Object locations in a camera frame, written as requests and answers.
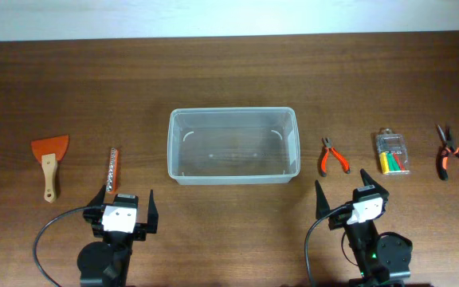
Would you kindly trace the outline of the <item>orange-black long nose pliers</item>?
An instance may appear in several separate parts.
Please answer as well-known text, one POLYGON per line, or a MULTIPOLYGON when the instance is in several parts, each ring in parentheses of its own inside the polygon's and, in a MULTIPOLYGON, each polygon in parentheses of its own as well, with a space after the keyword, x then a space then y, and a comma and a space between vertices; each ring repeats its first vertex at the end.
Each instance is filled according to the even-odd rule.
POLYGON ((436 127, 442 142, 442 147, 437 155, 437 173, 439 179, 448 180, 448 158, 450 155, 454 155, 459 159, 459 146, 454 141, 450 126, 446 125, 445 128, 442 128, 441 125, 437 124, 436 127))

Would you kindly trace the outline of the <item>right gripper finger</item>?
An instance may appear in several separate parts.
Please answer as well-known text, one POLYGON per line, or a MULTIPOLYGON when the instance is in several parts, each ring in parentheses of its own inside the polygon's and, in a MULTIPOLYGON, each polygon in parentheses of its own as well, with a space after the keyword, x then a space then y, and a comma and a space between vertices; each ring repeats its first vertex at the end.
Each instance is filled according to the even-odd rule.
POLYGON ((330 211, 330 206, 320 185, 320 181, 315 181, 316 189, 316 219, 325 217, 330 211))
POLYGON ((360 175, 364 186, 379 186, 363 168, 360 170, 360 175))

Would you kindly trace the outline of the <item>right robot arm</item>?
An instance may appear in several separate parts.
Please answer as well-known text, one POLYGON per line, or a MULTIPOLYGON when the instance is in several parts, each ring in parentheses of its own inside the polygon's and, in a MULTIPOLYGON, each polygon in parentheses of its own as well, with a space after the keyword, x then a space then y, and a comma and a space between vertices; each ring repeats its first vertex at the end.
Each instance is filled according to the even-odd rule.
POLYGON ((324 220, 330 230, 344 229, 354 254, 360 277, 351 279, 350 286, 403 286, 410 277, 413 243, 395 232, 379 233, 375 220, 386 212, 390 193, 373 180, 365 170, 360 171, 363 186, 352 191, 352 200, 332 209, 318 181, 316 189, 316 221, 304 240, 304 257, 311 285, 315 285, 308 264, 308 243, 312 231, 324 220))

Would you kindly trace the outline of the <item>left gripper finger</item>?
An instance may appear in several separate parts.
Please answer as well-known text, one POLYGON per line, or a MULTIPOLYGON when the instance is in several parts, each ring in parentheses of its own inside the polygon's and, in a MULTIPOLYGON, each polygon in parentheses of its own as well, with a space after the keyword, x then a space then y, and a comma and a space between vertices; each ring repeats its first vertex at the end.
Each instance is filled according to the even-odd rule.
POLYGON ((88 203, 88 206, 102 206, 106 194, 106 186, 103 185, 93 199, 88 203))
POLYGON ((150 190, 148 208, 147 208, 147 224, 158 224, 159 223, 159 212, 157 210, 154 191, 150 190))

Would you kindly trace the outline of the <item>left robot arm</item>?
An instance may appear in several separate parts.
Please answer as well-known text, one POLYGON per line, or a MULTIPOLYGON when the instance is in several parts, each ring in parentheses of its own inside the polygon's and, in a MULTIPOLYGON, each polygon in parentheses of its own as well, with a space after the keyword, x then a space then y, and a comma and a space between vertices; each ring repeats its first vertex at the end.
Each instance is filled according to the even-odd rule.
POLYGON ((83 210, 93 236, 100 240, 87 244, 78 254, 82 286, 125 286, 133 243, 144 242, 158 229, 159 212, 153 192, 149 194, 145 223, 137 221, 138 196, 117 194, 111 204, 106 204, 105 195, 106 187, 101 187, 83 210))

